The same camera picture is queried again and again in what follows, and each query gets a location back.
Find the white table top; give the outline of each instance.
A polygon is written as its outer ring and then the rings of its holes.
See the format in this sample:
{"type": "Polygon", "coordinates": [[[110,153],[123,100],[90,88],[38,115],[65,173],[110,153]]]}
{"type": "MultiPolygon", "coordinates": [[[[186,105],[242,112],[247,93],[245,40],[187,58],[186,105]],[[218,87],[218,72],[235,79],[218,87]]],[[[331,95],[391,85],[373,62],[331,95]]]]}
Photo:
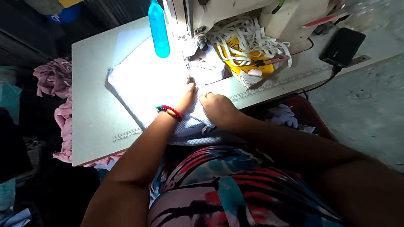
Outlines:
{"type": "MultiPolygon", "coordinates": [[[[343,69],[341,74],[394,57],[404,50],[383,29],[365,33],[367,38],[358,55],[372,59],[343,69]]],[[[315,43],[312,49],[293,55],[292,68],[270,77],[259,89],[247,92],[233,77],[200,89],[226,95],[241,109],[326,80],[330,68],[318,56],[331,35],[312,37],[315,43]]],[[[124,106],[107,90],[105,82],[108,69],[124,60],[149,36],[149,20],[144,17],[72,45],[73,166],[119,153],[141,134],[124,106]]]]}

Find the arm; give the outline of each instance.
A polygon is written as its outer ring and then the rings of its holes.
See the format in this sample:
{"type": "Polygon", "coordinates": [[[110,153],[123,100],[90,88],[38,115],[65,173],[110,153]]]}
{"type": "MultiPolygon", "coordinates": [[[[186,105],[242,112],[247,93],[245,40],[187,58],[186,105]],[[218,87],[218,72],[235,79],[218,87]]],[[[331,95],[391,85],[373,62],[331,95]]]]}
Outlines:
{"type": "Polygon", "coordinates": [[[302,173],[350,225],[403,226],[402,175],[342,144],[248,117],[225,96],[209,93],[199,100],[214,125],[302,173]]]}
{"type": "MultiPolygon", "coordinates": [[[[189,84],[176,110],[186,112],[195,93],[195,85],[189,84]]],[[[82,227],[147,226],[149,184],[176,125],[177,120],[172,116],[165,112],[158,114],[104,178],[90,201],[82,227]]]]}

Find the hand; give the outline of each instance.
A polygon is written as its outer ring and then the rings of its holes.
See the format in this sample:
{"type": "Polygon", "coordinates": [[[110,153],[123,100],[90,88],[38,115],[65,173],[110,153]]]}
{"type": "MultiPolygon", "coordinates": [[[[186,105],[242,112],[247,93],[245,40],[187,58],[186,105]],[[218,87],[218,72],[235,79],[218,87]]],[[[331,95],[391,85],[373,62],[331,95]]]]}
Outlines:
{"type": "Polygon", "coordinates": [[[246,115],[240,112],[224,95],[208,93],[199,96],[199,101],[203,106],[203,111],[214,125],[220,129],[230,130],[241,118],[246,115]]]}
{"type": "Polygon", "coordinates": [[[189,83],[185,87],[185,92],[174,109],[180,112],[182,115],[186,114],[189,108],[192,106],[196,95],[196,87],[194,83],[189,83]]]}

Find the beaded bracelet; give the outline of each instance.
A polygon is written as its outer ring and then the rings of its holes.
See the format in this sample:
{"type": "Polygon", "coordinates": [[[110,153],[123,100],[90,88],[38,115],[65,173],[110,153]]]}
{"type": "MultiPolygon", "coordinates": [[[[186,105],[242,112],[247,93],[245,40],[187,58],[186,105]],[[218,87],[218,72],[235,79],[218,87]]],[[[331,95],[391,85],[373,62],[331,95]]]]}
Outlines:
{"type": "Polygon", "coordinates": [[[165,111],[166,113],[170,114],[172,117],[177,119],[178,122],[182,121],[182,115],[172,107],[169,107],[167,105],[160,105],[160,106],[157,106],[156,109],[158,112],[165,111]]]}

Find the patterned clothing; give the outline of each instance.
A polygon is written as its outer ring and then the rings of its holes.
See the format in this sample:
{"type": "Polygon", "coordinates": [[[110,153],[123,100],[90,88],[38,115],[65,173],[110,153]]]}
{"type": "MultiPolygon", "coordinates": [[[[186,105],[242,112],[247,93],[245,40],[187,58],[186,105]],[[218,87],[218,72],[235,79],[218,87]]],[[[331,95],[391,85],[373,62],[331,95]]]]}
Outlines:
{"type": "Polygon", "coordinates": [[[151,191],[152,227],[343,225],[298,174],[226,145],[196,151],[174,170],[161,167],[151,191]]]}

